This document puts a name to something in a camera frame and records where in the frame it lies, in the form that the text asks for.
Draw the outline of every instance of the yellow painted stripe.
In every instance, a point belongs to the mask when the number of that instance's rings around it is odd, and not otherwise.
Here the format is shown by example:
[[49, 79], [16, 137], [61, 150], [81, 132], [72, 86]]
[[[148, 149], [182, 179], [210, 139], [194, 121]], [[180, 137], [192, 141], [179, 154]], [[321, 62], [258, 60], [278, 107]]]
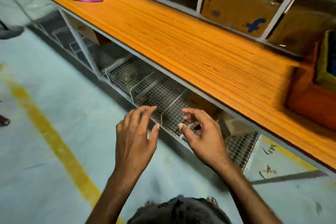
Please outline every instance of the yellow painted stripe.
[[303, 159], [299, 158], [296, 156], [294, 153], [290, 152], [289, 150], [286, 150], [284, 147], [281, 145], [277, 144], [276, 142], [272, 141], [268, 137], [263, 136], [263, 142], [267, 143], [268, 145], [276, 145], [275, 150], [277, 152], [282, 153], [284, 156], [287, 158], [291, 159], [293, 162], [297, 163], [299, 166], [304, 168], [306, 171], [315, 171], [318, 170], [316, 167], [313, 165], [309, 164], [308, 162], [304, 161]]
[[[78, 187], [82, 196], [88, 200], [92, 208], [97, 203], [100, 192], [91, 179], [86, 175], [80, 163], [62, 140], [62, 137], [51, 126], [50, 122], [31, 100], [26, 90], [17, 83], [9, 73], [1, 73], [0, 79], [11, 90], [20, 106], [26, 111], [30, 121], [40, 132], [57, 158], [61, 161], [73, 182]], [[118, 218], [117, 224], [124, 224], [122, 218]]]

